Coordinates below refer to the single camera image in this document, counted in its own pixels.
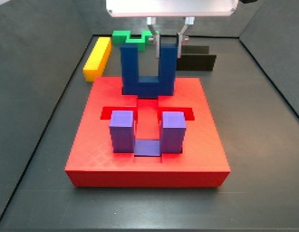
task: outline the yellow block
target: yellow block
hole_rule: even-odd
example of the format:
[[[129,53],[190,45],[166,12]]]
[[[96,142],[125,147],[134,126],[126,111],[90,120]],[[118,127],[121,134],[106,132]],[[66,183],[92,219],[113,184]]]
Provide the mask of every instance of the yellow block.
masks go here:
[[[112,43],[109,37],[98,37],[94,49],[88,57],[84,66],[84,76],[88,82],[102,76],[105,65],[109,59]]]

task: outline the gray wall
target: gray wall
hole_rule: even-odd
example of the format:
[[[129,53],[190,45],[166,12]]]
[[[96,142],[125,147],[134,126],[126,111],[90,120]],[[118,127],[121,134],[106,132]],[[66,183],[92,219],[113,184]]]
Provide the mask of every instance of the gray wall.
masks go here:
[[[299,114],[299,0],[266,0],[240,39]]]
[[[148,30],[145,18],[110,18],[106,12],[105,0],[73,0],[93,34],[112,34],[113,30],[132,30],[140,34]],[[264,0],[253,4],[238,4],[230,17],[196,18],[189,35],[240,37],[254,12]],[[162,34],[176,34],[184,24],[181,18],[157,18],[157,29]]]
[[[90,38],[72,0],[0,5],[0,217]]]

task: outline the red platform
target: red platform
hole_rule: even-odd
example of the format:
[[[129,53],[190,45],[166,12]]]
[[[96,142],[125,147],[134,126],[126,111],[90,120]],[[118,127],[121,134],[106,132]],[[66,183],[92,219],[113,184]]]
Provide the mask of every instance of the red platform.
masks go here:
[[[198,79],[176,78],[174,96],[160,97],[158,105],[146,105],[136,96],[124,96],[122,79],[101,77],[94,81],[78,127],[65,171],[77,187],[218,187],[229,173],[226,156]],[[158,158],[113,153],[109,119],[112,110],[136,113],[137,137],[156,137],[156,126],[148,128],[161,111],[182,111],[186,134],[181,154]]]

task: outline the green block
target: green block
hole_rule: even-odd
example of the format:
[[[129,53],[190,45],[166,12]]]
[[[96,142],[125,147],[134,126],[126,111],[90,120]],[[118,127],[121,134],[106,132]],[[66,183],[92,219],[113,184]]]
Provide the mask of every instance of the green block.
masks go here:
[[[112,42],[113,44],[136,44],[140,52],[145,51],[145,44],[149,44],[149,38],[152,37],[150,31],[141,32],[141,38],[133,39],[130,31],[113,31]]]
[[[130,31],[113,31],[112,42],[113,44],[124,44],[125,40],[130,37]]]

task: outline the blue block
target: blue block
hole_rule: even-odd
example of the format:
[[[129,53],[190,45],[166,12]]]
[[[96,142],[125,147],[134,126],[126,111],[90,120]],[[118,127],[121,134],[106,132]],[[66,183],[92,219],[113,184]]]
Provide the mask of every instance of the blue block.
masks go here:
[[[124,95],[137,95],[138,98],[173,95],[176,54],[174,44],[162,44],[158,76],[140,77],[136,44],[126,43],[121,46]]]
[[[181,153],[186,124],[184,112],[164,111],[161,127],[161,153]]]
[[[161,147],[158,140],[136,140],[134,156],[158,157],[161,156]]]
[[[110,115],[110,138],[113,152],[134,152],[133,111],[113,111]]]

